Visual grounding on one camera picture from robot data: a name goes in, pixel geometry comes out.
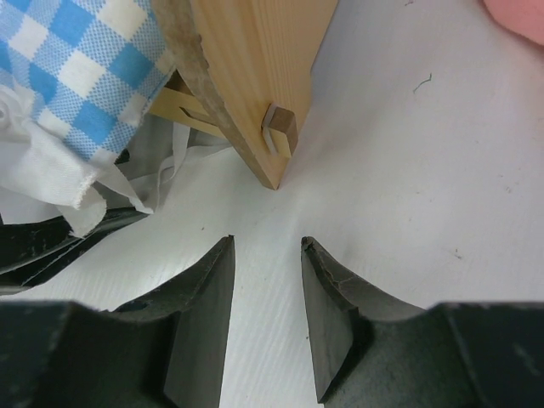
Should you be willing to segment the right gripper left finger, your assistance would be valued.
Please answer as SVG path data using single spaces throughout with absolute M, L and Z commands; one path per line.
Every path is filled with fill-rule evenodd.
M 1 305 L 4 407 L 216 407 L 235 241 L 112 311 L 71 301 Z

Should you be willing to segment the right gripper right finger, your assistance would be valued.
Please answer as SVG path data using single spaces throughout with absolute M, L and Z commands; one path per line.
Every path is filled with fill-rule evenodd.
M 317 400 L 326 407 L 540 407 L 543 306 L 406 303 L 301 242 Z

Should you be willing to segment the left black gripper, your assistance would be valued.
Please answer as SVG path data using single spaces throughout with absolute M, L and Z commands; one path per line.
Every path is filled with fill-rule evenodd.
M 121 182 L 128 207 L 109 208 L 86 181 L 77 207 L 59 208 L 60 215 L 39 222 L 1 224 L 1 292 L 19 293 L 49 281 L 108 235 L 149 215 L 132 186 L 113 166 L 107 172 Z

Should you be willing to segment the blue checkered mattress cushion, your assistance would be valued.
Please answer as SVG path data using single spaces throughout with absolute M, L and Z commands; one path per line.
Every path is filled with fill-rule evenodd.
M 152 214 L 185 162 L 220 151 L 146 121 L 173 71 L 148 1 L 2 2 L 2 188 L 76 237 L 105 218 L 100 187 Z

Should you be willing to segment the wooden pet bed frame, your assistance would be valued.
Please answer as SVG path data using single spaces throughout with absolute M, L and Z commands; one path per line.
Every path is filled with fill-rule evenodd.
M 333 1 L 155 1 L 176 70 L 153 115 L 227 139 L 276 189 L 312 102 Z

